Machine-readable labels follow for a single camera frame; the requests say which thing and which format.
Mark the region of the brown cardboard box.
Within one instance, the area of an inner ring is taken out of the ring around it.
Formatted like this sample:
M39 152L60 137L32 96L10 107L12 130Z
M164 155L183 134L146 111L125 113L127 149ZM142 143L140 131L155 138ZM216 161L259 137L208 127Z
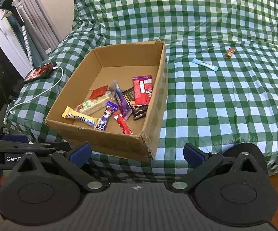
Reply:
M134 119L124 91L142 77L147 90L146 115ZM107 87L116 111L103 107L92 114L105 126L98 130L68 117L68 110L87 101L93 91ZM89 142L92 149L116 157L146 162L156 156L168 89L166 46L161 40L116 44L92 49L56 98L46 124L73 145Z

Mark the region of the purple white long packet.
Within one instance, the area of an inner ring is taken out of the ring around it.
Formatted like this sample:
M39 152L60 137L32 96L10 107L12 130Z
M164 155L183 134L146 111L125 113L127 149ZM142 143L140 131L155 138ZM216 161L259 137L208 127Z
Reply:
M125 121L127 121L132 114L132 109L131 109L128 101L124 97L124 94L123 94L122 90L120 89L118 83L115 80L110 85L109 90L115 97L115 100L118 104L118 107L122 114L123 119Z

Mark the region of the purple candy wrapper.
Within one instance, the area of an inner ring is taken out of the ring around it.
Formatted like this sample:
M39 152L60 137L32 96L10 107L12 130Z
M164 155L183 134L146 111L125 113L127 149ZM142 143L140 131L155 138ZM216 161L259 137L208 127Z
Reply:
M106 128L107 128L107 124L108 124L110 116L115 111L117 111L117 109L118 109L118 106L115 103L108 101L106 103L106 108L105 108L105 111L103 113L103 116L98 121L95 129L100 130L100 131L105 131Z

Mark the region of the thin red stick packet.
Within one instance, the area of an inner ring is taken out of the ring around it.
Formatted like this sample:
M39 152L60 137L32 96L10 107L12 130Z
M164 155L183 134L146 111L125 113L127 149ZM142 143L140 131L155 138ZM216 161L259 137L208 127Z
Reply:
M126 124L125 120L122 117L122 114L120 112L116 112L113 114L113 118L116 120L120 128L122 129L122 132L127 135L132 135L133 132Z

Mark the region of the clear nut bar packet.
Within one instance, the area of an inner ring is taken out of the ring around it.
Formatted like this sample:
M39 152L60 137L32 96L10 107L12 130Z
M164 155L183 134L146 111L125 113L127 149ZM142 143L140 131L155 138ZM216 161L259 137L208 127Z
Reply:
M105 94L101 96L84 101L80 105L76 106L75 111L90 116L93 113L106 107L107 102L110 99L111 99L111 92L107 91Z

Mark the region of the black smartphone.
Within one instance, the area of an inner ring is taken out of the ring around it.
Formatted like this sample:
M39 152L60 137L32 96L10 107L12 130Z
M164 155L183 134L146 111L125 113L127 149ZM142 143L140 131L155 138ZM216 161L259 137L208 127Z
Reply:
M23 83L27 84L35 80L47 78L53 71L54 67L56 67L56 62L52 62L31 70L24 78Z

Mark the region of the small red snack packet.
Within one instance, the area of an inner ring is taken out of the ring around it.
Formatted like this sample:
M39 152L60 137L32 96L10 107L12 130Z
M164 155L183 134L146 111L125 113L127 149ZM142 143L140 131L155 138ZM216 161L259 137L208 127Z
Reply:
M107 91L107 88L108 86L105 85L105 86L102 86L102 87L99 87L95 90L93 90L92 94L90 95L89 99L92 100L92 99L95 99L99 96L102 96L105 94L105 92Z

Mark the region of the green white checkered cloth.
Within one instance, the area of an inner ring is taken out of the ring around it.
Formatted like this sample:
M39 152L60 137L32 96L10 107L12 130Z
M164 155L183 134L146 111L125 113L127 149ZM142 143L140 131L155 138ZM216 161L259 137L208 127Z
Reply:
M32 142L60 141L45 118L88 52L157 39L169 80L156 157L94 153L93 170L111 181L164 182L190 170L185 143L222 152L251 142L278 174L278 0L74 0L72 31L48 58L62 70L25 85L7 123Z

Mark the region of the yellow white snack bar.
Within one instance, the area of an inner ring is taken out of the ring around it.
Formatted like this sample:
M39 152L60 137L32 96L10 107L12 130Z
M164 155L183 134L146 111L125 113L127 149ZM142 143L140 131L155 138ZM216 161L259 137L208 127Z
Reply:
M70 108L69 106L67 106L66 109L64 110L62 117L68 118L68 119L77 119L92 128L96 128L97 124L100 121L100 118L94 118L94 117L82 114L82 113L77 112L74 109Z

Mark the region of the light blue stick packet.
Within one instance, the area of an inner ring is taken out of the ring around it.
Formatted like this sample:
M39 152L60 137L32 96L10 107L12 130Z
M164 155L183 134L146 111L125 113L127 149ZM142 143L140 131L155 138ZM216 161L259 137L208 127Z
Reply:
M214 72L217 72L217 71L218 71L218 67L217 67L217 66L212 65L212 64L209 64L209 63L204 62L204 61L199 60L199 59L193 59L193 60L192 60L192 63L197 64L197 65L200 65L200 66L203 66L203 67L205 67L205 68L208 68L208 69L210 69L210 70L212 70L212 71L214 71Z

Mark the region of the black white floor lamp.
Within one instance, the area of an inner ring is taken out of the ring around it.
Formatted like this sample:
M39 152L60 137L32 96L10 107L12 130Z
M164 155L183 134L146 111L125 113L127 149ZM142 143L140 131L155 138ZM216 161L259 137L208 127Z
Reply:
M25 22L19 12L19 10L21 8L23 8L25 1L26 0L1 0L0 1L0 10L3 11L2 20L4 18L9 17L10 15L13 15L15 17L16 21L19 23L21 30L22 30L22 35L24 37L24 43L26 46L27 56L28 56L28 60L30 63L30 67L31 67L31 69L34 69L30 44L29 44L29 40L28 40L28 34L26 31L26 27L25 27Z

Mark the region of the red KitKat wrapper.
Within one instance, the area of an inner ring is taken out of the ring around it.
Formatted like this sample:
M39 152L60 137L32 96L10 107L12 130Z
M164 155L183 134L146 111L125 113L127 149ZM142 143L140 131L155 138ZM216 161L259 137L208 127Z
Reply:
M135 94L135 106L147 106L153 93L152 76L133 77L133 88Z

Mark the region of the small gold wrapped candy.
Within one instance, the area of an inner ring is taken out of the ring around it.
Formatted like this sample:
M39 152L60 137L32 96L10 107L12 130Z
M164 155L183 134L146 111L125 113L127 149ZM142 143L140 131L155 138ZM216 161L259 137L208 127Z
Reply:
M229 48L229 49L227 50L227 53L225 54L225 56L228 57L228 58L232 58L232 56L234 55L235 52L236 52L235 49Z

